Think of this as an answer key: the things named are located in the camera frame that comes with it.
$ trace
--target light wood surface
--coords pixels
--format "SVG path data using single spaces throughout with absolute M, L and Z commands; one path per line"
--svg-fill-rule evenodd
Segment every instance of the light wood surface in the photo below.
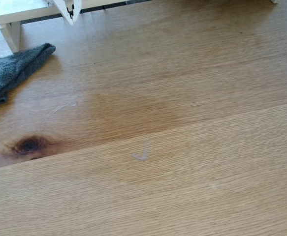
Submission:
M 80 17 L 21 26 L 57 50 L 0 106 L 0 236 L 287 236 L 287 1 Z

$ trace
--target dark wood stain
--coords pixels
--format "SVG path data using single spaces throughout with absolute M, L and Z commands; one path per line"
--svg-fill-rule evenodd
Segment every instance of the dark wood stain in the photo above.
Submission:
M 9 159 L 35 160 L 61 152 L 61 142 L 43 135 L 30 135 L 8 146 Z

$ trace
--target wood panel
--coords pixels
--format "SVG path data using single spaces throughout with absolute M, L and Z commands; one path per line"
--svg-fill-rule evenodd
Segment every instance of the wood panel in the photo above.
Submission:
M 21 26 L 44 42 L 0 106 L 0 236 L 287 236 L 287 1 Z

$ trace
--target white plastic part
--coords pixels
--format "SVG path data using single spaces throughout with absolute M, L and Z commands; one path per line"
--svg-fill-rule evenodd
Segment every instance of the white plastic part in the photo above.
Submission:
M 82 0 L 73 0 L 73 4 L 74 4 L 74 10 L 73 10 L 73 22 L 76 22 L 76 20 L 79 17 L 79 14 L 81 12 L 81 8 L 82 8 Z
M 20 29 L 20 21 L 0 25 L 0 31 L 13 53 L 20 50 Z
M 62 16 L 69 22 L 69 24 L 72 26 L 74 22 L 77 21 L 81 8 L 82 8 L 82 0 L 73 0 L 73 16 L 71 17 L 64 0 L 53 0 L 54 5 L 58 8 L 58 10 L 61 12 Z

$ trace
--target scratch mark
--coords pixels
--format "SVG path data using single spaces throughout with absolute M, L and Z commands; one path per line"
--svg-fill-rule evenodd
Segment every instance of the scratch mark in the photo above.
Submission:
M 45 116 L 43 121 L 48 119 L 50 116 L 52 116 L 54 113 L 56 113 L 57 111 L 61 110 L 62 108 L 69 106 L 70 104 L 71 104 L 72 107 L 76 106 L 78 104 L 77 102 L 74 101 L 76 98 L 77 97 L 75 97 L 74 99 L 70 100 L 67 104 L 58 106 L 55 109 L 53 109 L 47 116 Z
M 139 155 L 137 154 L 133 154 L 132 156 L 140 161 L 145 161 L 145 160 L 148 160 L 148 148 L 150 146 L 150 142 L 147 142 L 144 146 L 144 149 L 143 149 L 143 155 L 142 157 L 140 157 Z

